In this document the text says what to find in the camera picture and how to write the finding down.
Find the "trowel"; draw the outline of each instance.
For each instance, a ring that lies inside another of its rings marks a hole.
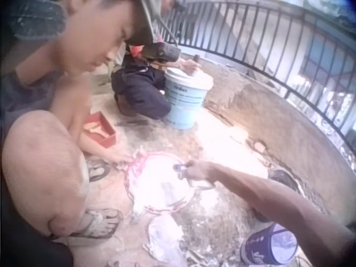
[[[179,180],[186,179],[190,187],[194,188],[196,192],[202,192],[206,190],[211,190],[215,188],[215,185],[212,182],[207,180],[196,181],[185,177],[184,171],[187,169],[187,166],[184,164],[175,164],[173,165],[173,170],[178,173]]]

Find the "dark pants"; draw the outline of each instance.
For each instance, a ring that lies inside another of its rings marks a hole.
[[[148,67],[145,72],[138,68],[122,68],[111,75],[115,95],[124,95],[128,104],[139,114],[158,120],[166,116],[171,105],[159,90],[165,89],[164,72]]]

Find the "concrete wall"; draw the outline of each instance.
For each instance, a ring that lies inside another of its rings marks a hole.
[[[337,220],[356,220],[356,177],[328,138],[266,87],[224,66],[202,65],[215,82],[205,106],[266,142],[268,152],[307,182]]]

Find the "red tray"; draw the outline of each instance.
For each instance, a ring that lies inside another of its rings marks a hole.
[[[104,138],[103,136],[97,134],[97,133],[91,133],[86,130],[84,130],[85,134],[88,135],[91,139],[99,143],[105,148],[111,147],[114,144],[116,144],[116,131],[114,128],[110,125],[106,117],[103,115],[101,111],[98,111],[96,113],[90,114],[86,120],[85,124],[90,123],[90,122],[97,122],[99,124],[99,127],[101,127],[101,130],[109,135],[108,138]]]

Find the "man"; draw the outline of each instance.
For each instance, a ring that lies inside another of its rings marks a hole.
[[[180,8],[176,0],[162,1],[162,14]],[[163,42],[159,35],[157,25],[154,25],[155,42]],[[134,116],[136,113],[154,120],[166,116],[171,106],[160,91],[165,88],[164,72],[150,66],[141,56],[142,46],[126,46],[126,55],[123,58],[122,68],[111,75],[112,89],[115,92],[115,101],[120,112],[125,116]],[[162,67],[179,68],[188,75],[193,75],[199,64],[193,60],[180,58],[177,62],[154,64]]]
[[[112,60],[123,41],[152,43],[149,18],[160,0],[3,6],[1,266],[72,266],[69,250],[51,238],[106,240],[122,219],[114,209],[86,210],[81,150],[108,154],[82,133],[91,91],[81,74]]]
[[[190,161],[186,166],[187,178],[221,182],[290,230],[313,266],[356,266],[356,236],[287,186],[210,162]]]

